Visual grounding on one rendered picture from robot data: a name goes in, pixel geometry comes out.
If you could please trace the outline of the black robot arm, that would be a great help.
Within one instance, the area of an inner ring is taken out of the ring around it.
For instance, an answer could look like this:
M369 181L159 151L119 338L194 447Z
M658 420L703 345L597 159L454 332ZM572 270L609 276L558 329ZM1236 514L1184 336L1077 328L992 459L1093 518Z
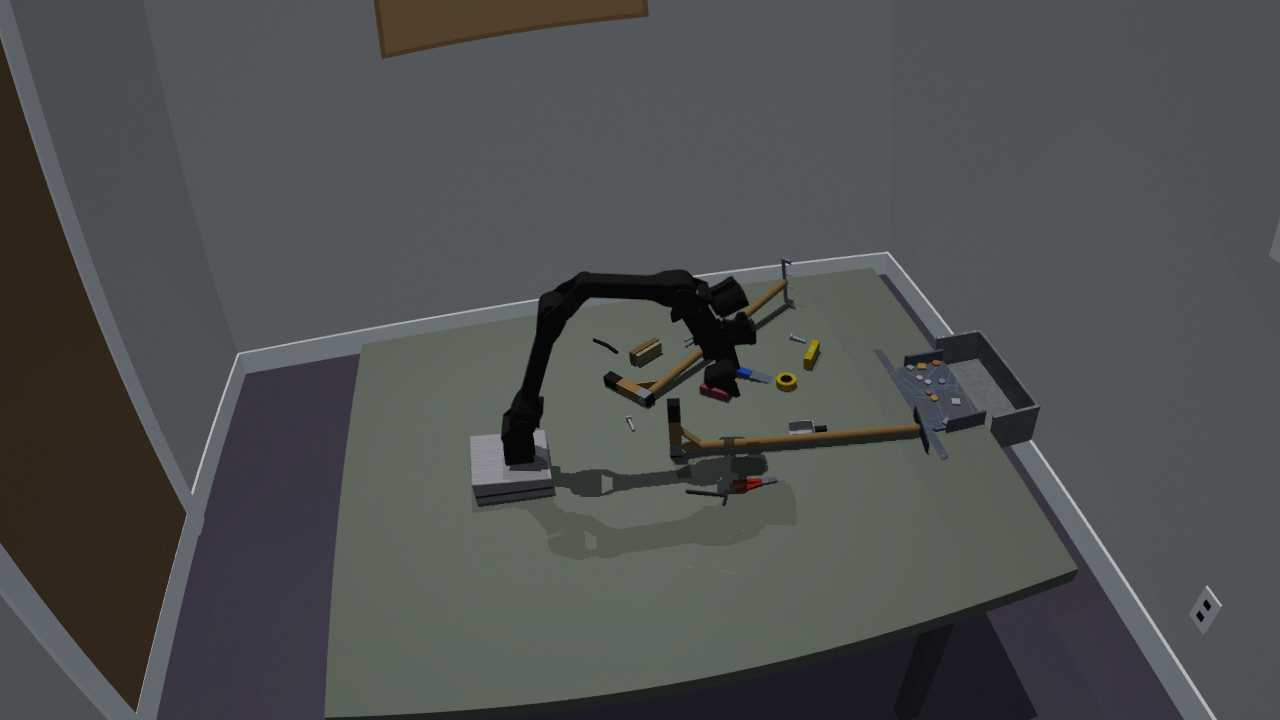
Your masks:
M699 292L699 295L698 295ZM655 275L620 275L580 272L571 281L541 293L538 301L536 334L529 356L529 366L522 388L515 395L512 407L503 415L500 439L504 445L506 466L534 462L532 433L540 428L544 397L538 397L547 372L547 364L556 340L559 338L570 316L589 297L652 300L671 310L671 320L684 319L692 334L704 334L716 325L710 307L723 320L724 341L728 350L733 345L755 345L756 327L746 313L748 299L741 286L730 275L708 287L705 281L694 278L686 270L660 272ZM710 304L710 307L708 306ZM724 316L737 313L732 322Z

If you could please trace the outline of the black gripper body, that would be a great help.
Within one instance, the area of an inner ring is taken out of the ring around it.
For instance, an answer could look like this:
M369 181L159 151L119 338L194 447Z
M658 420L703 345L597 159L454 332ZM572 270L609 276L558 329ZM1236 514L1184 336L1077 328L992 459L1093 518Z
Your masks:
M730 351L726 346L723 325L719 318L716 319L716 325L704 334L692 334L694 345L700 346L703 351L704 360L716 360L716 364L707 366L704 373L704 383L708 389L714 389L718 386L723 386L736 378L736 368L732 360L727 359L727 352Z

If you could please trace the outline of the red rectangular block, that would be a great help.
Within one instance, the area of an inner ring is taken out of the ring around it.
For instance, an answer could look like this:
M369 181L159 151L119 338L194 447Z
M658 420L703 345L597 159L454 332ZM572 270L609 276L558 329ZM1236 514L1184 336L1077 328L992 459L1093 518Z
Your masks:
M716 388L714 389L708 389L708 387L707 387L707 384L704 382L700 386L700 395L707 395L707 396L709 396L712 398L718 398L718 400L724 401L724 402L727 402L732 397L731 395L727 395L727 393L724 393L721 389L716 389Z

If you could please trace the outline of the dark grey l-shaped bar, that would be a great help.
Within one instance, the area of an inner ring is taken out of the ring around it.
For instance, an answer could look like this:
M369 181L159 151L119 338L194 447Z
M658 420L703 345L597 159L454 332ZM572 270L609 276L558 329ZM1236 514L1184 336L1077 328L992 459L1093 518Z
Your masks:
M714 493L714 492L707 492L707 491L699 491L699 489L686 489L686 493L691 493L691 495L707 495L707 496L723 496L724 497L723 506L724 506L724 503L726 503L726 501L728 498L728 493L722 495L722 493Z

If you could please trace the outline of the yellow rectangular block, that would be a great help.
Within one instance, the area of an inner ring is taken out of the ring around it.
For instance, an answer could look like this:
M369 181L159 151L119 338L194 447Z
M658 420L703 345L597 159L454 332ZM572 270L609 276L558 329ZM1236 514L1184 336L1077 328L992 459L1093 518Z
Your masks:
M817 355L819 354L819 348L820 348L820 341L813 340L812 345L806 350L805 356L803 357L803 369L812 370Z

